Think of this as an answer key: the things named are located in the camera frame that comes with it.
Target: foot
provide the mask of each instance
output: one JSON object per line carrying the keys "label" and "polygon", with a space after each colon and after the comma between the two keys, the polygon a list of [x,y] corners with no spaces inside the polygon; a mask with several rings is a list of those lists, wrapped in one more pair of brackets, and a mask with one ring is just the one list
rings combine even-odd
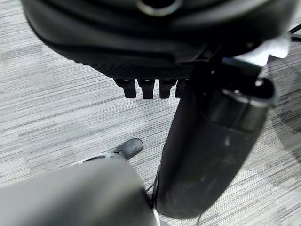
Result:
{"label": "foot", "polygon": [[129,160],[137,155],[143,149],[143,142],[138,139],[130,139],[119,145],[114,151],[110,153],[101,153],[90,158],[83,159],[75,163],[75,165],[82,164],[87,161],[95,159],[126,159]]}
{"label": "foot", "polygon": [[133,158],[143,149],[143,142],[138,138],[130,139],[119,145],[113,153],[119,154],[126,160]]}

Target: gray carpet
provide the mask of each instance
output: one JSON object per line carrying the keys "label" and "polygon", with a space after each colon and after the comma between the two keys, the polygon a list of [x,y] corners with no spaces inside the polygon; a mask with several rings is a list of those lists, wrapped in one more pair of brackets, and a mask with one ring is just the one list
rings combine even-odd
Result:
{"label": "gray carpet", "polygon": [[[125,99],[112,79],[41,43],[19,1],[0,0],[0,10],[1,186],[112,150],[133,137],[145,148],[130,164],[149,186],[179,100],[159,99],[158,84],[153,100],[143,100],[140,89],[136,99]],[[301,45],[293,44],[290,56],[272,63],[263,76],[279,85],[280,101],[201,225],[301,225]],[[164,219],[172,226],[196,224],[196,219]]]}

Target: striped carpet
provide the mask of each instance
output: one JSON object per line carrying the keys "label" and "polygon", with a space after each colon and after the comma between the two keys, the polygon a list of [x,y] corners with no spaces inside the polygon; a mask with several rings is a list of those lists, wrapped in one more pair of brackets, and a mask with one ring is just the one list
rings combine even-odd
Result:
{"label": "striped carpet", "polygon": [[[145,186],[155,177],[178,99],[125,99],[112,79],[47,48],[20,2],[0,0],[0,185],[67,166],[139,137],[130,161]],[[301,45],[265,68],[281,98],[241,171],[201,218],[204,226],[301,225]],[[163,218],[172,226],[196,219]]]}

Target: black plastic tab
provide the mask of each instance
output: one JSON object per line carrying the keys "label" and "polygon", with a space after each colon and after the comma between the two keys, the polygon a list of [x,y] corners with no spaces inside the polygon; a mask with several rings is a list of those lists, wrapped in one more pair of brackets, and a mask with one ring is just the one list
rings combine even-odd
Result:
{"label": "black plastic tab", "polygon": [[222,89],[208,95],[202,109],[211,120],[225,128],[246,132],[261,130],[278,97],[272,81],[260,79],[252,89]]}
{"label": "black plastic tab", "polygon": [[143,99],[153,99],[155,80],[138,79],[138,84],[142,89]]}
{"label": "black plastic tab", "polygon": [[160,79],[160,98],[167,99],[170,96],[170,89],[177,82],[177,79]]}
{"label": "black plastic tab", "polygon": [[126,98],[136,97],[136,85],[134,79],[114,79],[119,87],[123,88]]}
{"label": "black plastic tab", "polygon": [[175,88],[175,98],[181,98],[181,96],[185,90],[187,81],[188,81],[188,79],[179,79],[178,80],[177,86]]}

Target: black shoe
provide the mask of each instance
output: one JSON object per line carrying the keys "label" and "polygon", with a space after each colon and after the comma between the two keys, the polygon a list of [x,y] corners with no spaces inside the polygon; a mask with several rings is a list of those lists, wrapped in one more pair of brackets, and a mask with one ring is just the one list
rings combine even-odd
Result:
{"label": "black shoe", "polygon": [[119,145],[113,153],[119,154],[126,160],[133,158],[143,149],[143,142],[138,138],[130,139]]}

